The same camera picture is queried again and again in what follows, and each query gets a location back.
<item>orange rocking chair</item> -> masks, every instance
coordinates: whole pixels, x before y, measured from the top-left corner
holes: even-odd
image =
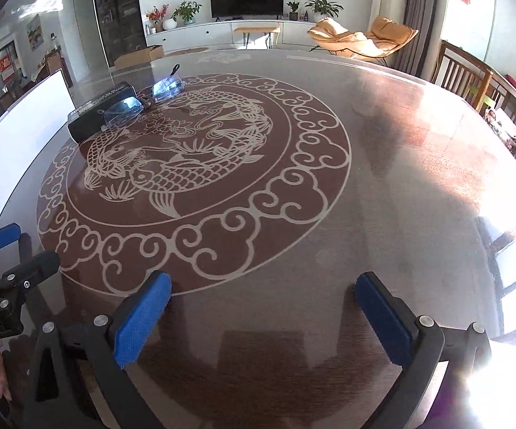
[[[331,18],[324,18],[308,34],[332,55],[387,65],[385,58],[407,45],[419,31],[378,16],[368,33],[348,31]]]

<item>blue gripper pad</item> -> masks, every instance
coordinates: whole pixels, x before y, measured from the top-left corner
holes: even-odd
[[[171,289],[170,276],[159,273],[150,288],[141,295],[126,321],[118,328],[113,355],[121,369],[139,358],[148,336],[170,300]]]
[[[9,245],[10,243],[17,242],[21,236],[21,229],[16,223],[11,223],[6,227],[0,229],[0,248]]]
[[[357,279],[355,298],[390,361],[407,366],[412,360],[411,334],[368,275],[362,274]]]

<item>round table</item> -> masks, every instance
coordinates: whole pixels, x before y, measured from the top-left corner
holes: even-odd
[[[516,328],[516,262],[498,262],[503,237],[516,247],[516,163],[468,104],[283,50],[163,58],[74,101],[176,63],[181,96],[80,147],[63,127],[1,214],[26,234],[22,258],[62,259],[6,343],[16,404],[46,321],[109,314],[154,269],[174,294],[126,370],[168,429],[360,427],[399,373],[348,294],[365,271],[442,325]],[[0,274],[17,262],[6,247]]]

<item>eyeglasses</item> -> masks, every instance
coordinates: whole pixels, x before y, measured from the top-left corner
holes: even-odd
[[[165,77],[153,85],[152,90],[147,94],[147,101],[143,102],[137,97],[128,97],[106,110],[103,113],[105,125],[101,127],[101,130],[125,127],[125,125],[142,113],[145,108],[148,109],[153,104],[159,104],[181,93],[184,90],[185,83],[177,74],[180,66],[180,64],[177,64],[169,77]]]

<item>black box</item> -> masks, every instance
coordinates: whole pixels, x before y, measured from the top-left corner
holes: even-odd
[[[67,128],[74,141],[82,143],[105,125],[103,113],[114,104],[135,97],[135,89],[127,82],[117,84],[112,90],[94,97],[67,116]]]

